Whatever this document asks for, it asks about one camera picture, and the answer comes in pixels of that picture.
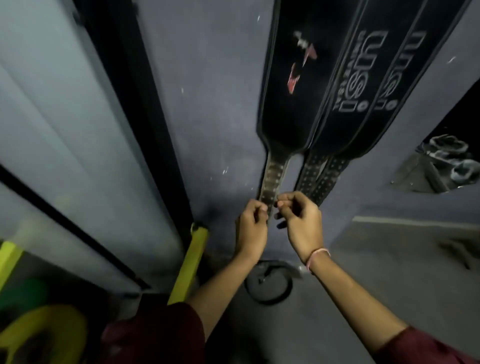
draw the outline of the forearm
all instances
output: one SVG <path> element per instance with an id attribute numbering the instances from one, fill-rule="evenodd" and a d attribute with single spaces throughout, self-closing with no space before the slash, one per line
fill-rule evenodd
<path id="1" fill-rule="evenodd" d="M 240 255 L 201 286 L 187 303 L 200 317 L 205 340 L 212 333 L 223 312 L 237 292 L 239 286 L 252 270 L 255 262 Z"/>
<path id="2" fill-rule="evenodd" d="M 316 254 L 310 268 L 370 353 L 407 327 L 326 253 Z"/>

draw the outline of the maroon shirt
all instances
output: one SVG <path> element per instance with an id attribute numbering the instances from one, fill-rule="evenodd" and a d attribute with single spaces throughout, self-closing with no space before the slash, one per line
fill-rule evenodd
<path id="1" fill-rule="evenodd" d="M 205 335 L 197 313 L 186 303 L 158 307 L 108 325 L 102 341 L 122 349 L 105 364 L 204 363 Z M 377 364 L 476 364 L 430 335 L 407 328 L 381 348 Z"/>

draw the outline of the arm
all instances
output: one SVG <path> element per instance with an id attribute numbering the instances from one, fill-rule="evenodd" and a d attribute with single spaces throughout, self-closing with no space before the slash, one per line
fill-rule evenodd
<path id="1" fill-rule="evenodd" d="M 231 262 L 187 300 L 200 317 L 205 340 L 239 286 L 260 259 L 267 242 L 267 206 L 250 200 L 237 219 L 237 243 Z"/>
<path id="2" fill-rule="evenodd" d="M 301 192 L 278 197 L 277 218 L 284 217 L 288 238 L 303 263 L 323 247 L 322 214 Z M 355 282 L 326 252 L 314 255 L 311 270 L 323 284 L 350 326 L 370 353 L 376 352 L 407 324 Z"/>

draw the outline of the floor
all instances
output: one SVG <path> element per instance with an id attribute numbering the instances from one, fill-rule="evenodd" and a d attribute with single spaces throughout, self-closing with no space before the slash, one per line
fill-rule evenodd
<path id="1" fill-rule="evenodd" d="M 480 246 L 478 231 L 353 222 L 332 255 L 399 317 L 480 358 L 479 260 L 475 252 L 455 252 L 454 243 L 448 248 L 450 238 Z M 291 295 L 271 307 L 257 304 L 241 287 L 207 352 L 209 362 L 373 363 L 308 274 L 295 279 Z"/>

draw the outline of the right hand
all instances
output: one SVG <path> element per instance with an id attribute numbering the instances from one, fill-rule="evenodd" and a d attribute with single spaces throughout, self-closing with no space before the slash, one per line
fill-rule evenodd
<path id="1" fill-rule="evenodd" d="M 312 252 L 324 246 L 322 213 L 314 202 L 299 191 L 280 194 L 276 206 L 279 213 L 275 218 L 285 218 L 278 227 L 287 227 L 293 249 L 300 260 L 306 263 Z"/>

